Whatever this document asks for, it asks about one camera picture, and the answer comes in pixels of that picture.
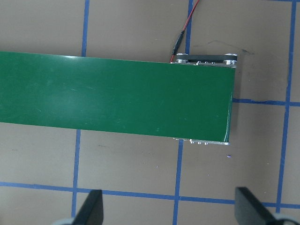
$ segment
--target red wire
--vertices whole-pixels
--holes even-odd
[[[174,55],[171,56],[170,63],[173,62]]]
[[[196,6],[198,5],[199,1],[200,1],[200,0],[197,0],[197,2],[195,3],[195,5],[194,5],[192,11],[191,11],[190,14],[188,15],[187,21],[186,21],[185,25],[183,26],[182,31],[186,31],[187,26],[188,26],[188,22],[191,20],[192,15],[193,15],[193,13],[194,13],[194,11],[195,11],[195,8],[196,8]],[[173,58],[174,58],[174,55],[171,56],[170,63],[173,61]]]
[[[191,17],[192,17],[192,15],[193,15],[193,13],[194,13],[194,11],[195,11],[195,8],[196,8],[196,6],[198,5],[199,1],[200,1],[200,0],[198,0],[198,1],[196,2],[196,4],[194,5],[194,7],[193,7],[193,9],[192,9],[191,13],[189,14],[189,16],[188,16],[188,18],[187,18],[186,24],[184,25],[184,27],[183,27],[183,29],[182,29],[182,30],[184,30],[184,31],[185,31],[185,30],[187,29],[188,22],[190,21],[190,19],[191,19]]]

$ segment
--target floor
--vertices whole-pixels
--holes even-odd
[[[237,224],[234,188],[300,220],[300,0],[201,0],[179,52],[237,53],[230,146],[0,124],[0,224]],[[0,0],[0,51],[168,62],[192,0]]]

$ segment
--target blue tape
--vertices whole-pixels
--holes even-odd
[[[181,201],[201,202],[201,203],[219,203],[219,204],[234,204],[234,200],[217,199],[217,198],[197,198],[197,197],[181,197]]]
[[[83,35],[82,35],[82,48],[81,56],[86,56],[86,46],[87,46],[87,37],[88,37],[88,24],[89,24],[89,8],[90,0],[85,0],[84,4],[84,18],[83,18]]]
[[[88,188],[73,188],[73,187],[59,187],[49,186],[40,184],[23,184],[13,182],[0,182],[0,187],[14,187],[14,188],[28,188],[28,189],[39,189],[39,190],[51,190],[51,191],[66,191],[66,192],[77,192],[77,193],[89,193],[92,189]],[[125,191],[110,191],[102,190],[104,195],[117,195],[117,196],[128,196],[128,197],[141,197],[141,198],[153,198],[153,199],[165,199],[175,200],[173,195],[158,195],[149,193],[136,193],[136,192],[125,192]],[[216,198],[197,198],[188,196],[177,196],[178,201],[188,202],[201,202],[201,203],[219,203],[219,204],[234,204],[234,200],[228,199],[216,199]],[[276,207],[276,203],[263,202],[265,207]],[[288,209],[300,209],[300,204],[280,204],[281,208]]]
[[[191,13],[193,9],[193,0],[188,0],[188,14]],[[190,19],[188,25],[187,25],[187,32],[186,32],[186,54],[189,54],[189,49],[190,49],[190,42],[191,42],[191,32],[192,32],[192,19]]]
[[[58,187],[40,184],[22,184],[13,182],[0,182],[0,187],[15,187],[15,188],[28,188],[28,189],[40,189],[40,190],[51,190],[51,191],[68,191],[72,192],[72,187]]]
[[[290,102],[290,106],[300,106],[300,102]]]
[[[285,105],[284,101],[254,101],[246,98],[233,98],[233,102],[235,103],[247,103],[247,104],[260,104],[260,105]]]
[[[73,176],[73,195],[72,195],[71,217],[75,217],[75,215],[76,215],[76,202],[77,202],[77,190],[76,189],[77,189],[77,183],[78,183],[80,136],[81,136],[81,130],[76,130],[76,144],[75,144],[75,159],[74,159],[74,176]]]
[[[280,158],[277,199],[276,199],[276,213],[280,213],[282,186],[283,186],[283,178],[284,178],[284,170],[285,170],[286,140],[287,140],[288,123],[289,123],[291,86],[292,86],[292,74],[293,74],[293,51],[294,51],[294,38],[295,38],[296,6],[297,6],[296,0],[293,0],[292,12],[291,12],[290,46],[289,46],[289,73],[288,73],[286,97],[285,97],[285,102],[286,102],[285,119],[284,119],[284,126],[283,126],[283,135],[282,135],[281,158]]]
[[[118,196],[129,196],[129,197],[140,197],[140,198],[156,198],[156,199],[174,200],[173,195],[157,195],[157,194],[149,194],[149,193],[109,191],[109,190],[102,190],[102,193],[104,195],[118,195]]]
[[[177,169],[176,169],[175,196],[174,196],[174,210],[173,210],[173,225],[177,225],[177,217],[178,217],[178,205],[179,205],[179,200],[180,200],[179,193],[180,193],[182,150],[183,150],[183,140],[179,140],[178,156],[177,156]]]
[[[300,205],[297,204],[280,204],[281,208],[286,208],[286,209],[300,209]]]

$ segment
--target gray floor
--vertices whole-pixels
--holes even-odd
[[[184,142],[181,153],[170,138],[1,123],[0,224],[69,218],[101,188],[105,225],[232,225],[236,186],[300,220],[296,2],[202,0],[195,11],[180,52],[239,54],[230,146]],[[0,0],[0,51],[168,62],[188,6]]]

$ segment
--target cable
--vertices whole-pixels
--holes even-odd
[[[181,44],[182,39],[183,39],[184,32],[186,31],[187,26],[188,26],[188,22],[191,20],[192,15],[193,15],[193,13],[194,13],[194,11],[195,11],[195,8],[196,8],[196,6],[198,5],[199,1],[200,1],[200,0],[197,0],[197,2],[195,3],[195,5],[194,5],[192,11],[191,11],[190,14],[188,15],[187,21],[186,21],[186,23],[184,24],[181,33],[179,34],[179,36],[178,36],[178,38],[177,38],[177,40],[176,40],[176,42],[175,42],[174,48],[173,48],[173,50],[172,50],[172,55],[171,55],[170,63],[173,61],[174,55],[176,55],[176,53],[177,53],[177,51],[178,51],[178,49],[179,49],[179,47],[180,47],[180,44]]]

